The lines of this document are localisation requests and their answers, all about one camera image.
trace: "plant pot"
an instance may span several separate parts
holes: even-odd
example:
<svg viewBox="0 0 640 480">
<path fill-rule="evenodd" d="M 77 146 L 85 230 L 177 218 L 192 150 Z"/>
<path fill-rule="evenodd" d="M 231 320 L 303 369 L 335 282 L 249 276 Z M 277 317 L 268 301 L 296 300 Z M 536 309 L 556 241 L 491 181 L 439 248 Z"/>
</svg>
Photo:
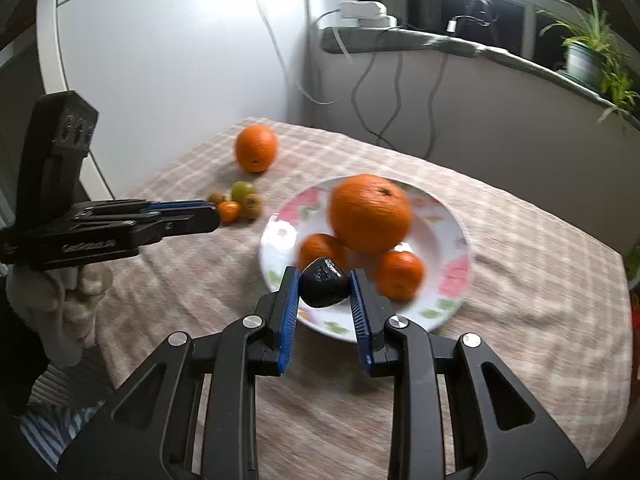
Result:
<svg viewBox="0 0 640 480">
<path fill-rule="evenodd" d="M 566 48 L 566 72 L 571 78 L 600 91 L 604 54 L 591 50 L 583 44 L 574 43 Z"/>
</svg>

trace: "checkered tablecloth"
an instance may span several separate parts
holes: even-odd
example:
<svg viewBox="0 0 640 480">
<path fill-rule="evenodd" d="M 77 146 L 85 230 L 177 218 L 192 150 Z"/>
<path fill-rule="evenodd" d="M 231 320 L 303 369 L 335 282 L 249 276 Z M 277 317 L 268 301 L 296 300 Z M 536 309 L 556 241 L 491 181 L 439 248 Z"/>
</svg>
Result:
<svg viewBox="0 0 640 480">
<path fill-rule="evenodd" d="M 482 336 L 555 418 L 587 463 L 620 427 L 632 351 L 629 296 L 613 250 L 535 206 L 418 158 L 322 130 L 246 120 L 129 193 L 204 198 L 245 180 L 234 139 L 249 124 L 276 132 L 276 162 L 256 178 L 266 211 L 254 224 L 166 238 L 112 262 L 98 343 L 116 385 L 169 333 L 198 337 L 251 313 L 267 292 L 258 244 L 268 217 L 321 180 L 375 173 L 432 192 L 470 234 L 474 280 L 440 330 Z M 392 383 L 365 377 L 356 347 L 298 324 L 286 375 L 258 378 L 257 429 L 265 479 L 386 478 Z M 446 424 L 446 433 L 450 428 Z M 450 440 L 447 463 L 452 467 Z"/>
</svg>

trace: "plaid tablecloth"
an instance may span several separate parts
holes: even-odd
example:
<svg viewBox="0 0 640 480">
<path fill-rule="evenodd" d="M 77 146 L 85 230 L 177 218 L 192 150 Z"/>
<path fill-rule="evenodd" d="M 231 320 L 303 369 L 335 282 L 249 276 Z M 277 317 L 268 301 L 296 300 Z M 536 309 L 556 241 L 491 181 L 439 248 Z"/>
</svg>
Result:
<svg viewBox="0 0 640 480">
<path fill-rule="evenodd" d="M 247 179 L 233 146 L 238 132 L 253 123 L 268 124 L 279 140 L 273 167 L 256 178 L 266 205 L 261 220 L 166 238 L 136 258 L 112 262 L 114 285 L 97 333 L 116 385 L 169 333 L 206 335 L 254 310 L 267 291 L 258 268 L 260 234 L 287 198 L 328 178 L 375 173 L 432 192 L 468 229 L 472 290 L 440 333 L 480 334 L 587 463 L 599 455 L 625 417 L 630 384 L 629 296 L 617 253 L 455 171 L 341 134 L 262 119 L 215 135 L 129 196 L 204 198 Z M 286 375 L 258 378 L 262 477 L 386 478 L 391 407 L 391 382 L 365 377 L 355 345 L 298 324 Z M 446 447 L 450 470 L 449 439 Z"/>
</svg>

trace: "floral plate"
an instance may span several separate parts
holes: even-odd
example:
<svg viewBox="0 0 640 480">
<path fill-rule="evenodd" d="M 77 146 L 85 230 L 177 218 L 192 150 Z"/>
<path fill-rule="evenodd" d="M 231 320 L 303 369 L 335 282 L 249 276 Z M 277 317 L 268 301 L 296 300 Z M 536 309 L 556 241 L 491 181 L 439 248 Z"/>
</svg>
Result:
<svg viewBox="0 0 640 480">
<path fill-rule="evenodd" d="M 271 216 L 260 241 L 260 269 L 271 292 L 280 287 L 285 268 L 296 264 L 298 247 L 307 236 L 333 234 L 328 202 L 332 189 L 343 180 L 335 178 L 310 187 Z M 453 316 L 469 290 L 470 250 L 464 229 L 445 205 L 409 184 L 395 184 L 404 189 L 414 213 L 411 230 L 396 250 L 415 253 L 427 272 L 414 300 L 392 304 L 398 314 L 431 331 Z M 364 268 L 374 283 L 379 257 L 347 251 L 350 268 Z M 349 300 L 326 308 L 311 308 L 300 300 L 298 320 L 322 334 L 356 342 Z"/>
</svg>

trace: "marble windowsill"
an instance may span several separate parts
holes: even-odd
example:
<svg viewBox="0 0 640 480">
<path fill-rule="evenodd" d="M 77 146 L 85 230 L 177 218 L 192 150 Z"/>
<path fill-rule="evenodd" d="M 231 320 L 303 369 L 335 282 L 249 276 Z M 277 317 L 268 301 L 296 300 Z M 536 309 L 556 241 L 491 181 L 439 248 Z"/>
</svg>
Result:
<svg viewBox="0 0 640 480">
<path fill-rule="evenodd" d="M 379 28 L 361 27 L 335 27 L 350 54 L 363 52 L 389 52 L 398 50 L 438 50 L 449 52 L 454 56 L 485 57 L 503 66 L 522 70 L 535 76 L 546 79 L 549 82 L 565 88 L 569 92 L 578 94 L 603 108 L 612 106 L 610 101 L 603 99 L 597 92 L 571 81 L 559 73 L 553 72 L 527 59 L 510 54 L 503 48 L 486 46 L 473 41 L 450 38 L 439 34 L 405 30 L 403 28 L 391 29 L 381 35 Z M 342 50 L 334 35 L 334 27 L 327 27 L 321 33 L 321 47 L 329 54 L 341 54 Z M 640 121 L 631 114 L 625 113 L 625 119 L 636 130 L 640 130 Z"/>
</svg>

